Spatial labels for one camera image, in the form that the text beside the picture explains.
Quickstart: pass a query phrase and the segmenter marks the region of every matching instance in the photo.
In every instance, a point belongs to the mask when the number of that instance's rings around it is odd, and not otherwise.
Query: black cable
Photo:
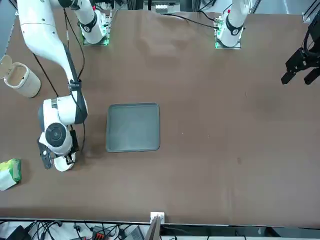
[[[212,3],[212,2],[215,2],[216,0],[211,0],[211,1],[209,1],[206,5],[204,5],[201,9],[199,9],[199,11],[198,12],[200,12],[201,10],[203,10],[206,6],[208,6],[210,3]]]
[[[16,5],[15,5],[11,0],[9,0],[9,2],[12,4],[12,6],[14,7],[14,9],[18,11]]]
[[[198,22],[198,21],[191,20],[191,19],[186,18],[184,16],[179,16],[179,15],[175,15],[175,14],[170,14],[169,16],[175,16],[175,17],[190,21],[190,22],[195,23],[195,24],[199,24],[199,25],[202,25],[202,26],[205,26],[205,27],[208,27],[208,28],[219,30],[219,28],[217,26],[207,25],[207,24],[204,24],[204,23],[201,23],[201,22]]]
[[[96,5],[94,5],[95,7],[97,7],[98,9],[100,9],[100,10],[104,10],[101,6],[99,6],[98,4],[96,4]]]
[[[308,9],[304,12],[304,14],[303,14],[303,16],[305,16],[306,15],[306,13],[312,8],[312,6],[315,4],[317,2],[317,0],[314,0],[314,2],[308,7]]]
[[[102,224],[102,228],[103,228],[103,235],[106,235],[104,223],[101,223],[101,224]]]
[[[227,6],[227,7],[225,8],[225,10],[223,10],[222,15],[225,13],[225,11],[227,11],[228,8],[231,7],[231,5],[232,5],[232,3],[231,3],[229,6]]]
[[[78,229],[75,227],[74,230],[76,231],[76,234],[78,234],[79,239],[82,239],[82,237],[80,236]]]
[[[46,71],[44,70],[44,67],[41,65],[41,63],[40,63],[39,59],[37,58],[37,56],[36,56],[34,53],[32,53],[32,54],[33,54],[33,56],[34,56],[34,58],[35,58],[36,62],[39,64],[40,68],[42,69],[42,71],[43,71],[43,73],[44,73],[44,75],[45,75],[46,79],[48,80],[49,84],[51,85],[51,87],[52,87],[53,91],[55,92],[56,97],[58,98],[58,97],[59,97],[59,94],[57,93],[57,90],[55,89],[55,87],[54,87],[54,85],[52,84],[52,82],[51,82],[50,78],[48,77],[48,75],[47,75]]]
[[[63,8],[63,12],[64,12],[64,22],[65,22],[65,31],[66,31],[66,46],[69,49],[69,32],[68,32],[68,24],[67,24],[67,12],[65,8]]]
[[[89,227],[88,226],[88,224],[86,223],[86,222],[84,222],[84,225],[91,231],[91,232],[93,232],[94,231],[94,229],[93,229],[93,227]]]
[[[40,222],[38,223],[38,226],[36,227],[36,234],[37,234],[38,240],[40,240],[40,238],[39,238],[39,230],[40,230],[39,226],[40,226]]]
[[[70,91],[70,95],[71,95],[71,97],[72,97],[72,99],[73,99],[76,107],[79,109],[80,114],[82,115],[82,118],[83,118],[84,115],[83,115],[83,113],[82,113],[82,110],[81,110],[81,108],[79,107],[77,101],[75,100],[75,97],[74,97],[74,95],[72,94],[72,91]],[[83,121],[83,123],[82,123],[82,126],[83,126],[83,141],[82,141],[81,152],[84,150],[85,143],[86,143],[86,125],[85,125],[85,122],[84,122],[84,121]]]
[[[43,231],[43,234],[44,234],[44,238],[46,238],[46,233],[48,233],[50,235],[50,238],[51,240],[55,240],[54,237],[52,236],[51,232],[50,232],[50,227],[54,224],[53,222],[41,222],[43,228],[44,228],[44,231]]]
[[[308,49],[308,47],[307,47],[309,35],[310,35],[310,30],[308,29],[308,30],[306,31],[305,36],[304,36],[303,49],[304,49],[305,53],[306,53],[308,56],[317,58],[317,57],[320,56],[320,53],[311,52],[311,51],[309,51],[309,49]]]
[[[78,75],[78,77],[77,77],[77,78],[78,78],[78,81],[80,81],[80,76],[81,76],[81,74],[82,74],[82,72],[83,72],[83,70],[84,70],[84,68],[85,68],[86,58],[85,58],[84,50],[82,49],[82,46],[81,46],[81,44],[80,44],[80,42],[79,42],[79,39],[77,38],[77,35],[76,35],[73,27],[71,26],[71,23],[70,23],[70,20],[69,20],[69,18],[68,18],[68,15],[67,15],[66,11],[64,11],[64,16],[65,16],[65,19],[68,21],[68,23],[69,23],[69,25],[70,25],[70,28],[71,28],[71,30],[72,30],[72,32],[73,32],[73,35],[75,36],[76,41],[77,41],[78,44],[79,44],[79,47],[80,47],[81,53],[82,53],[82,59],[83,59],[82,68],[81,68],[81,71],[80,71],[80,73],[79,73],[79,75]],[[76,107],[80,110],[80,114],[81,114],[82,117],[83,117],[84,115],[83,115],[83,113],[82,113],[82,111],[81,111],[81,108],[79,107],[79,105],[78,105],[77,101],[75,100],[75,97],[74,97],[74,95],[72,94],[71,91],[70,91],[70,94],[71,94],[71,96],[72,96],[72,99],[73,99],[74,103],[76,104]],[[85,122],[82,123],[82,127],[83,127],[83,141],[82,141],[81,152],[84,150],[85,143],[86,143],[86,124],[85,124]]]
[[[152,0],[148,0],[148,10],[151,11]]]
[[[216,21],[216,19],[215,18],[211,18],[211,17],[209,17],[204,11],[199,11],[199,13],[202,13],[207,19],[209,19],[209,20],[211,20],[211,21]]]
[[[65,17],[66,17],[66,20],[67,20],[68,23],[69,23],[69,26],[70,26],[70,28],[71,28],[71,30],[72,30],[72,32],[73,32],[73,35],[75,36],[76,41],[77,41],[78,44],[79,44],[79,47],[80,47],[80,50],[81,50],[81,53],[82,53],[82,60],[83,60],[83,62],[82,62],[82,68],[81,68],[81,70],[80,70],[80,72],[79,72],[79,75],[78,75],[78,77],[77,77],[78,80],[79,80],[79,79],[80,79],[80,76],[81,76],[81,74],[82,74],[82,72],[83,72],[83,70],[84,70],[84,68],[85,68],[86,57],[85,57],[84,50],[82,49],[81,43],[80,43],[80,41],[79,41],[79,39],[78,39],[75,31],[74,31],[74,28],[72,27],[72,25],[71,25],[71,23],[70,23],[70,20],[69,20],[69,18],[68,18],[67,13],[65,13]]]
[[[190,234],[190,232],[180,229],[180,228],[175,228],[175,227],[171,227],[171,226],[162,226],[164,229],[169,229],[169,230],[175,230],[175,231],[180,231],[182,233],[188,234],[188,235],[192,235]]]

